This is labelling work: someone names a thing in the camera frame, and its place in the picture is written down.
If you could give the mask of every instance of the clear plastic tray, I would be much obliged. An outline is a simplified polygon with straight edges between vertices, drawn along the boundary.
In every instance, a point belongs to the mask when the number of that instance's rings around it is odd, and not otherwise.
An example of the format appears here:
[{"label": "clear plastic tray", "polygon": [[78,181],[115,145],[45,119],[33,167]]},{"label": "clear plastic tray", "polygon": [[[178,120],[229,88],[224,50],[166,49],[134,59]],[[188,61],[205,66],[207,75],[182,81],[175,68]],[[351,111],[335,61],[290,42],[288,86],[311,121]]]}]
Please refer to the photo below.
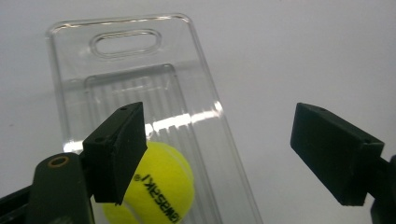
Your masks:
[{"label": "clear plastic tray", "polygon": [[191,19],[67,21],[47,37],[64,151],[79,153],[115,109],[143,102],[147,138],[179,149],[194,172],[183,223],[262,223]]}]

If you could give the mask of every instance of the white background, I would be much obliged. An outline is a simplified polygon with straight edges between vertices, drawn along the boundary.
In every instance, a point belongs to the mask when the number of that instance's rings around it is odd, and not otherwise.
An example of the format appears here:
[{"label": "white background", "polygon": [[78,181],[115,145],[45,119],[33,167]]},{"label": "white background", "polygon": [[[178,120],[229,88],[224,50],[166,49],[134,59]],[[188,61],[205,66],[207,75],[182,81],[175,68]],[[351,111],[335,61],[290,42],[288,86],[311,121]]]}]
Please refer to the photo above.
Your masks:
[{"label": "white background", "polygon": [[396,154],[396,2],[0,1],[0,197],[62,152],[46,30],[57,21],[192,18],[264,223],[371,223],[290,148],[295,105],[325,107]]}]

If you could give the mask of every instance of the yellow tennis ball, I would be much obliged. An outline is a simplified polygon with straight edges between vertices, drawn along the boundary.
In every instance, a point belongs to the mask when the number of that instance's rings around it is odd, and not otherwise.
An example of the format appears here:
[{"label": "yellow tennis ball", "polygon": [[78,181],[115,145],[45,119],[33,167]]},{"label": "yellow tennis ball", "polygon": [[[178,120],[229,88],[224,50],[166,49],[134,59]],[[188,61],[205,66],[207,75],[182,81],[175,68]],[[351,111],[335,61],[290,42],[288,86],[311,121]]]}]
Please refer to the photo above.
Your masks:
[{"label": "yellow tennis ball", "polygon": [[183,155],[165,143],[148,142],[122,205],[103,207],[111,224],[178,223],[193,198],[192,170]]}]

